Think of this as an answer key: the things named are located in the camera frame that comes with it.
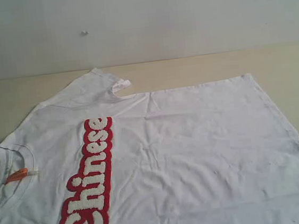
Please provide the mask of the white t-shirt red lettering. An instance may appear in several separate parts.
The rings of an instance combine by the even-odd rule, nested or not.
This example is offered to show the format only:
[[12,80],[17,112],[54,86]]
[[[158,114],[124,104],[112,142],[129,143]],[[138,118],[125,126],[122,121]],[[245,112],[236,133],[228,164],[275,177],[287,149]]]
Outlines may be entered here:
[[0,144],[0,224],[299,224],[299,134],[250,74],[119,97],[99,69]]

